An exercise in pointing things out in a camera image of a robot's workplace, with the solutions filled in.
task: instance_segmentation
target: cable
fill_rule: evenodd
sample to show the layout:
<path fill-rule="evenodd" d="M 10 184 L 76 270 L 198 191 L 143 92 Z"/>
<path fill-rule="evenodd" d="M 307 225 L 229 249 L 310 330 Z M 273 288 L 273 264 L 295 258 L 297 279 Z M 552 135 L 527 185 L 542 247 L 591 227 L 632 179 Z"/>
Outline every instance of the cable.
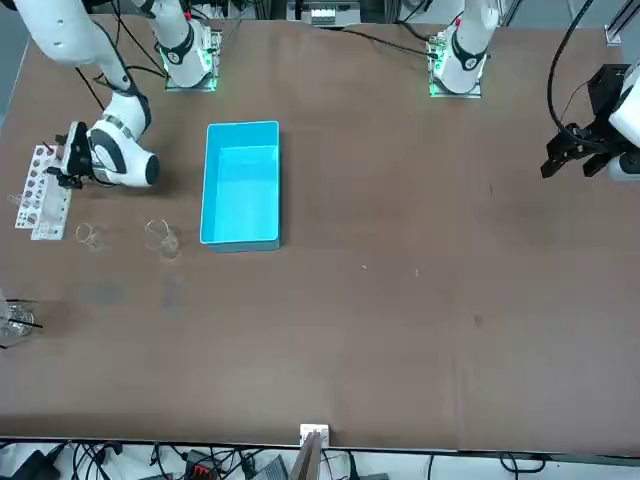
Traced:
<path fill-rule="evenodd" d="M 241 23 L 242 23 L 242 18 L 238 20 L 238 22 L 235 24 L 233 29 L 227 34 L 227 36 L 222 39 L 222 47 L 220 48 L 221 50 L 224 48 L 225 43 L 229 40 L 231 35 L 233 35 L 240 28 Z"/>
<path fill-rule="evenodd" d="M 193 5 L 191 6 L 191 10 L 195 10 L 199 15 L 202 16 L 203 20 L 207 20 L 209 17 L 207 17 L 202 10 L 198 10 L 196 7 L 194 7 Z"/>
<path fill-rule="evenodd" d="M 62 450 L 64 450 L 64 447 L 66 447 L 67 445 L 69 445 L 69 443 L 71 442 L 63 442 L 60 443 L 58 445 L 56 445 L 55 447 L 53 447 L 49 453 L 47 453 L 47 458 L 49 460 L 51 460 L 51 463 L 55 463 L 56 460 L 58 459 L 58 457 L 60 456 L 60 454 L 62 453 Z"/>
<path fill-rule="evenodd" d="M 509 465 L 507 465 L 504 461 L 504 458 L 508 457 L 509 460 L 511 460 L 511 462 L 513 463 L 513 467 L 510 467 Z M 518 462 L 516 462 L 516 457 L 513 456 L 513 454 L 509 453 L 509 452 L 504 452 L 501 453 L 500 456 L 498 457 L 500 460 L 500 465 L 502 465 L 502 467 L 509 473 L 513 473 L 516 477 L 516 480 L 518 480 L 518 475 L 521 473 L 540 473 L 542 470 L 544 470 L 544 468 L 547 466 L 547 459 L 544 457 L 540 457 L 540 458 L 535 458 L 535 460 L 539 460 L 540 466 L 536 467 L 536 468 L 529 468 L 529 469 L 522 469 L 518 466 Z"/>
<path fill-rule="evenodd" d="M 264 451 L 264 448 L 260 448 L 260 449 L 256 450 L 255 452 L 253 452 L 253 453 L 251 453 L 251 454 L 247 455 L 247 456 L 245 457 L 245 460 L 250 460 L 250 459 L 252 459 L 253 457 L 255 457 L 256 455 L 258 455 L 260 452 L 263 452 L 263 451 Z M 232 466 L 232 467 L 227 471 L 227 474 L 226 474 L 224 477 L 220 477 L 220 480 L 226 480 L 227 478 L 229 478 L 229 476 L 230 476 L 233 472 L 235 472 L 235 471 L 236 471 L 240 466 L 242 466 L 242 462 L 238 463 L 235 467 L 234 467 L 234 466 Z"/>
<path fill-rule="evenodd" d="M 327 469 L 329 470 L 329 477 L 331 477 L 331 480 L 335 480 L 333 478 L 333 471 L 331 470 L 331 463 L 329 462 L 329 457 L 327 457 L 327 452 L 322 450 L 322 456 L 324 457 L 324 461 L 327 462 Z"/>
<path fill-rule="evenodd" d="M 433 467 L 433 459 L 435 455 L 429 457 L 429 468 L 427 469 L 427 480 L 431 480 L 431 468 Z"/>
<path fill-rule="evenodd" d="M 128 67 L 125 67 L 126 71 L 129 70 L 141 70 L 143 72 L 147 72 L 147 73 L 151 73 L 157 77 L 160 78 L 166 78 L 165 75 L 160 75 L 158 72 L 156 72 L 154 69 L 152 68 L 148 68 L 148 67 L 143 67 L 142 65 L 129 65 Z"/>
<path fill-rule="evenodd" d="M 367 38 L 367 39 L 372 40 L 374 42 L 378 42 L 378 43 L 382 43 L 384 45 L 388 45 L 390 47 L 396 48 L 396 49 L 401 50 L 403 52 L 415 53 L 416 55 L 422 55 L 424 57 L 437 58 L 437 55 L 434 54 L 434 53 L 423 52 L 421 50 L 416 50 L 415 48 L 410 48 L 410 47 L 405 47 L 405 46 L 402 46 L 402 45 L 398 45 L 397 43 L 389 42 L 387 40 L 383 40 L 381 38 L 374 37 L 373 35 L 369 35 L 367 33 L 356 32 L 354 30 L 339 30 L 339 31 L 340 32 L 345 32 L 345 33 L 352 33 L 353 35 L 358 35 L 360 37 Z"/>
<path fill-rule="evenodd" d="M 575 97 L 576 93 L 578 93 L 578 91 L 584 87 L 587 83 L 589 83 L 589 80 L 587 80 L 584 83 L 581 83 L 580 85 L 578 85 L 576 87 L 576 89 L 573 91 L 573 93 L 571 94 L 571 96 L 569 97 L 569 101 L 567 102 L 567 106 L 564 107 L 564 110 L 562 112 L 562 115 L 560 115 L 560 122 L 562 122 L 562 119 L 564 118 L 564 115 L 567 113 L 567 110 L 569 110 L 569 105 L 571 105 L 571 101 L 573 100 L 573 97 Z"/>
<path fill-rule="evenodd" d="M 422 40 L 423 42 L 428 42 L 429 39 L 431 38 L 431 35 L 420 35 L 418 32 L 416 32 L 416 30 L 411 25 L 409 25 L 404 20 L 398 20 L 396 23 L 398 25 L 402 25 L 404 28 L 409 30 L 409 33 L 411 33 L 411 35 L 413 35 L 414 37 L 416 37 L 419 40 Z"/>
<path fill-rule="evenodd" d="M 358 468 L 356 467 L 356 459 L 353 458 L 351 450 L 347 450 L 347 455 L 349 455 L 349 480 L 360 480 Z"/>
<path fill-rule="evenodd" d="M 587 0 L 584 3 L 582 8 L 576 15 L 576 18 L 574 18 L 573 22 L 571 22 L 569 29 L 564 34 L 564 38 L 562 39 L 562 42 L 560 42 L 560 46 L 558 46 L 558 50 L 556 50 L 553 60 L 551 61 L 551 68 L 549 70 L 549 80 L 547 81 L 547 106 L 549 107 L 549 114 L 551 115 L 551 119 L 556 124 L 558 129 L 565 134 L 565 136 L 571 138 L 574 142 L 580 145 L 584 145 L 585 147 L 589 147 L 593 149 L 595 152 L 606 153 L 608 151 L 608 148 L 606 145 L 603 145 L 600 142 L 592 142 L 589 140 L 585 140 L 583 138 L 580 138 L 574 135 L 573 132 L 571 132 L 567 127 L 565 127 L 562 124 L 553 106 L 553 78 L 556 74 L 556 67 L 558 66 L 558 61 L 560 60 L 560 56 L 562 55 L 562 52 L 567 46 L 567 43 L 569 42 L 571 35 L 573 35 L 574 30 L 580 23 L 580 20 L 582 20 L 582 17 L 584 17 L 584 14 L 587 13 L 587 10 L 589 9 L 593 1 L 594 0 Z"/>
<path fill-rule="evenodd" d="M 121 20 L 120 23 L 122 24 L 122 28 L 124 28 L 124 31 L 127 33 L 127 35 L 129 35 L 129 37 L 131 37 L 131 40 L 133 40 L 133 42 L 138 46 L 138 48 L 142 51 L 142 53 L 144 53 L 145 56 L 151 61 L 151 63 L 153 63 L 158 68 L 158 70 L 160 70 L 162 72 L 163 71 L 162 67 L 158 64 L 158 62 L 156 62 L 153 59 L 153 57 L 151 55 L 149 55 L 149 52 L 147 52 L 147 50 L 142 46 L 142 44 L 133 35 L 133 33 L 131 33 L 131 30 L 129 30 L 129 27 L 127 27 L 127 25 L 124 23 L 124 21 Z"/>
<path fill-rule="evenodd" d="M 116 4 L 113 3 L 113 0 L 110 0 L 111 8 L 113 8 L 113 12 L 118 19 L 118 29 L 116 30 L 116 48 L 118 47 L 118 42 L 120 41 L 120 27 L 122 26 L 122 9 L 120 8 L 120 0 L 118 0 L 118 8 L 116 10 Z"/>
<path fill-rule="evenodd" d="M 427 10 L 429 10 L 429 7 L 431 6 L 432 3 L 433 3 L 433 0 L 422 0 L 422 2 L 416 5 L 416 7 L 411 11 L 411 13 L 405 17 L 403 22 L 408 22 L 411 19 L 411 17 L 413 17 L 415 13 L 418 10 L 420 10 L 421 7 L 424 7 L 424 10 L 422 13 L 425 13 Z"/>
<path fill-rule="evenodd" d="M 84 84 L 87 86 L 87 88 L 91 92 L 91 95 L 93 95 L 93 98 L 95 98 L 96 102 L 98 102 L 98 105 L 100 106 L 100 110 L 104 110 L 104 105 L 102 104 L 102 102 L 98 98 L 98 95 L 96 95 L 96 92 L 93 90 L 93 87 L 89 83 L 89 80 L 87 80 L 87 77 L 84 76 L 84 73 L 82 73 L 82 71 L 78 67 L 75 67 L 75 68 L 76 68 L 76 72 L 78 72 L 78 75 L 80 75 L 80 78 L 82 78 L 82 81 L 84 82 Z"/>
<path fill-rule="evenodd" d="M 453 17 L 453 20 L 451 20 L 451 23 L 449 24 L 449 26 L 453 25 L 453 24 L 455 23 L 455 21 L 456 21 L 457 19 L 459 19 L 459 18 L 462 16 L 462 14 L 463 14 L 463 13 L 464 13 L 464 10 L 463 10 L 463 11 L 461 11 L 461 12 L 460 12 L 458 15 L 456 15 L 455 17 Z"/>
<path fill-rule="evenodd" d="M 91 445 L 89 447 L 84 446 L 85 452 L 89 454 L 89 466 L 87 467 L 87 474 L 85 475 L 85 480 L 89 480 L 89 474 L 91 473 L 91 467 L 93 466 L 93 464 L 96 464 L 96 467 L 98 469 L 98 471 L 100 471 L 100 474 L 102 475 L 103 480 L 110 480 L 109 475 L 107 475 L 107 472 L 104 471 L 104 469 L 102 468 L 102 462 L 104 461 L 104 459 L 100 460 L 99 455 L 104 453 L 104 450 L 108 447 L 108 445 L 103 445 L 100 450 L 98 450 L 97 452 L 94 450 L 94 448 L 96 447 L 96 445 Z"/>
<path fill-rule="evenodd" d="M 187 459 L 189 458 L 189 454 L 186 452 L 181 452 L 179 451 L 174 445 L 169 445 L 169 448 L 171 448 L 171 450 L 173 450 L 174 452 L 176 452 L 176 454 L 185 462 L 187 461 Z"/>
<path fill-rule="evenodd" d="M 158 462 L 158 468 L 160 469 L 160 475 L 162 475 L 162 478 L 164 480 L 182 480 L 184 478 L 184 474 L 178 478 L 178 479 L 174 479 L 173 476 L 169 476 L 167 475 L 167 472 L 165 472 L 164 467 L 162 466 L 162 460 L 160 459 L 160 444 L 156 443 L 153 445 L 153 452 L 152 452 L 152 458 L 155 455 L 155 461 Z"/>
<path fill-rule="evenodd" d="M 80 450 L 80 447 L 84 447 L 84 444 L 83 443 L 77 443 L 76 444 L 76 448 L 73 450 L 73 459 L 72 459 L 73 475 L 71 476 L 71 480 L 79 480 L 80 479 L 80 477 L 78 476 L 78 469 L 80 468 L 80 466 L 82 465 L 82 462 L 84 461 L 85 457 L 88 454 L 88 452 L 85 450 L 84 454 L 80 457 L 80 461 L 77 461 L 78 450 Z"/>

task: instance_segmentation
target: robotic arm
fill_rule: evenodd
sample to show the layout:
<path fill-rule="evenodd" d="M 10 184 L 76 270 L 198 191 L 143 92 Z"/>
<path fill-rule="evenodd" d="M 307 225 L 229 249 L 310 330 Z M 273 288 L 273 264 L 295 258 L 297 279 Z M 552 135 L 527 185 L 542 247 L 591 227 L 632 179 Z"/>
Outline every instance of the robotic arm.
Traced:
<path fill-rule="evenodd" d="M 465 0 L 460 18 L 444 31 L 447 51 L 434 74 L 447 90 L 464 94 L 475 87 L 499 21 L 498 0 Z"/>
<path fill-rule="evenodd" d="M 49 58 L 72 66 L 97 64 L 112 89 L 109 105 L 90 129 L 73 122 L 64 139 L 61 167 L 53 168 L 61 186 L 81 188 L 82 177 L 133 187 L 153 185 L 158 158 L 138 145 L 151 123 L 147 98 L 127 72 L 109 35 L 87 14 L 82 0 L 14 0 L 33 40 Z M 205 28 L 188 22 L 179 0 L 136 0 L 149 18 L 168 73 L 182 87 L 198 84 L 213 65 L 202 61 Z"/>
<path fill-rule="evenodd" d="M 603 65 L 587 83 L 595 119 L 582 128 L 570 123 L 547 144 L 543 178 L 568 161 L 590 157 L 586 177 L 607 167 L 616 181 L 640 180 L 640 68 L 638 64 Z"/>

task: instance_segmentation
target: white robotic arm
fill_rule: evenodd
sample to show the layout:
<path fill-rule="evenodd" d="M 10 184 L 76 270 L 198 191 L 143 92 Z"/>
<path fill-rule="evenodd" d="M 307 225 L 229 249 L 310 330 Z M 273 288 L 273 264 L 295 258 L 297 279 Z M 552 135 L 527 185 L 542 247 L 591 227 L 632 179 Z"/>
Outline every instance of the white robotic arm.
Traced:
<path fill-rule="evenodd" d="M 434 73 L 447 90 L 464 94 L 475 87 L 499 21 L 498 0 L 465 0 L 460 18 L 444 31 L 447 51 Z"/>
<path fill-rule="evenodd" d="M 192 87 L 212 71 L 213 65 L 202 60 L 205 27 L 186 20 L 179 0 L 135 3 L 149 18 L 177 85 Z M 81 188 L 84 176 L 109 184 L 153 185 L 159 174 L 158 158 L 137 143 L 151 123 L 148 100 L 109 35 L 89 18 L 82 0 L 15 0 L 15 6 L 48 57 L 72 66 L 97 64 L 113 91 L 111 102 L 91 129 L 82 122 L 72 123 L 62 166 L 51 173 L 69 188 Z"/>
<path fill-rule="evenodd" d="M 182 88 L 197 85 L 212 73 L 204 52 L 210 48 L 209 27 L 187 20 L 179 0 L 133 0 L 149 19 L 171 79 Z"/>
<path fill-rule="evenodd" d="M 636 147 L 609 161 L 609 176 L 616 181 L 640 180 L 640 61 L 625 73 L 620 99 L 609 122 Z"/>

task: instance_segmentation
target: floor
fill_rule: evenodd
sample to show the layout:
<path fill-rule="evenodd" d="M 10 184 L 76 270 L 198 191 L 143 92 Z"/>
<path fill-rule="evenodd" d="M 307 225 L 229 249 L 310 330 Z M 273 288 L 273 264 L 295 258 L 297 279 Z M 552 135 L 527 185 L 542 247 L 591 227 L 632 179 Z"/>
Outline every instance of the floor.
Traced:
<path fill-rule="evenodd" d="M 0 475 L 12 475 L 22 462 L 36 449 L 43 453 L 49 452 L 56 446 L 52 444 L 22 444 L 13 445 L 0 451 Z M 65 447 L 56 462 L 57 468 L 62 473 L 61 478 L 71 478 L 72 458 L 74 446 Z M 181 452 L 187 452 L 189 448 L 178 447 Z M 149 460 L 153 451 L 152 446 L 125 446 L 122 454 L 114 456 L 110 454 L 104 464 L 104 471 L 112 480 L 136 480 L 149 479 L 160 475 L 157 465 L 149 466 Z M 208 449 L 201 451 L 209 454 Z M 291 472 L 297 455 L 294 450 L 265 450 L 256 455 L 256 469 L 265 467 L 277 455 L 282 455 L 285 467 Z M 319 480 L 341 479 L 349 475 L 349 459 L 345 452 L 327 451 L 327 459 L 331 465 L 331 472 L 323 462 L 320 469 Z M 354 453 L 354 459 L 360 476 L 386 473 L 392 480 L 418 480 L 428 478 L 429 455 L 423 454 L 398 454 L 398 453 Z M 181 460 L 170 448 L 161 449 L 162 468 L 167 474 L 178 474 L 179 478 L 184 473 L 184 461 Z M 540 463 L 535 461 L 518 461 L 518 468 L 535 469 Z M 84 462 L 79 469 L 80 478 L 92 478 L 87 475 L 96 475 L 96 468 L 87 472 L 88 462 Z M 229 462 L 224 468 L 231 467 Z M 640 467 L 622 467 L 610 465 L 589 465 L 581 463 L 557 463 L 549 462 L 546 467 L 535 476 L 528 476 L 531 480 L 631 480 L 640 478 Z M 231 474 L 229 480 L 244 480 L 241 469 Z M 493 458 L 470 457 L 446 457 L 436 456 L 431 468 L 431 478 L 440 479 L 468 479 L 475 480 L 510 480 L 514 478 L 512 473 L 506 471 L 499 460 Z"/>

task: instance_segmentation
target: clear glass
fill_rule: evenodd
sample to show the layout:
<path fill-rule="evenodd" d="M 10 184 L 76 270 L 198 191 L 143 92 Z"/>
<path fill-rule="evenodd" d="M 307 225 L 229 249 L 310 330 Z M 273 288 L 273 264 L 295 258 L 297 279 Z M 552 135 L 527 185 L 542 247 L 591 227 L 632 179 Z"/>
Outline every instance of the clear glass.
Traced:
<path fill-rule="evenodd" d="M 35 316 L 22 303 L 4 302 L 0 315 L 0 348 L 7 349 L 21 343 L 31 333 L 33 327 L 40 327 Z"/>
<path fill-rule="evenodd" d="M 102 231 L 88 223 L 78 225 L 78 228 L 76 228 L 76 240 L 85 244 L 92 251 L 100 250 L 106 246 Z"/>
<path fill-rule="evenodd" d="M 180 255 L 178 237 L 164 220 L 151 220 L 145 225 L 144 244 L 167 260 L 174 260 Z"/>

